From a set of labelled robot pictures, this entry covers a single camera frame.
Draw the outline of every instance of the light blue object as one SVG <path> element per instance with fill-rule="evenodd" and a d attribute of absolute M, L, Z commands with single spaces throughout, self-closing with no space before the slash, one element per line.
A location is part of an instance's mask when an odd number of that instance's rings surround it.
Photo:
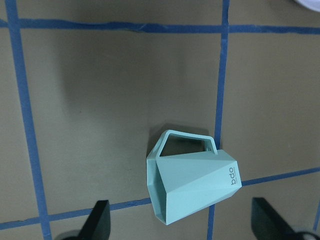
<path fill-rule="evenodd" d="M 168 137 L 204 141 L 205 151 L 160 156 Z M 242 187 L 237 161 L 210 136 L 165 131 L 146 158 L 147 187 L 156 217 L 168 225 L 231 197 Z"/>

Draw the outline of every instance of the vertical blue tape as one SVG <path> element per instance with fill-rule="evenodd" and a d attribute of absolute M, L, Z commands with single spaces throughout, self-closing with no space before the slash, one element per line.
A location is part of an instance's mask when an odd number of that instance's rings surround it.
<path fill-rule="evenodd" d="M 215 125 L 214 125 L 214 141 L 217 149 L 220 149 L 220 142 L 221 142 L 221 128 L 222 128 L 225 79 L 226 79 L 226 67 L 227 67 L 227 55 L 228 55 L 229 5 L 230 5 L 230 0 L 223 0 L 222 25 L 221 25 L 222 26 L 221 51 L 220 51 L 219 75 L 218 75 L 218 86 L 217 86 L 217 95 L 216 95 Z M 215 218 L 215 205 L 212 205 L 209 208 L 208 230 L 206 235 L 207 240 L 213 239 L 214 218 Z"/>
<path fill-rule="evenodd" d="M 20 97 L 22 119 L 26 137 L 26 143 L 29 152 L 31 172 L 33 177 L 33 185 L 35 190 L 36 202 L 39 212 L 39 220 L 41 224 L 44 240 L 51 240 L 51 231 L 46 205 L 45 191 L 43 179 L 40 169 L 40 161 L 34 121 L 31 111 L 31 103 L 29 97 L 27 74 L 24 61 L 24 53 L 18 18 L 18 10 L 16 0 L 5 0 L 6 13 L 8 18 L 8 28 L 11 39 L 11 47 L 13 53 L 13 61 L 15 67 L 17 87 Z"/>
<path fill-rule="evenodd" d="M 314 224 L 313 224 L 313 231 L 317 231 L 318 229 L 318 225 L 319 225 L 319 219 L 320 219 L 320 200 L 319 200 L 319 203 L 318 203 L 318 209 L 316 211 L 316 214 L 315 214 L 315 219 L 314 219 Z"/>

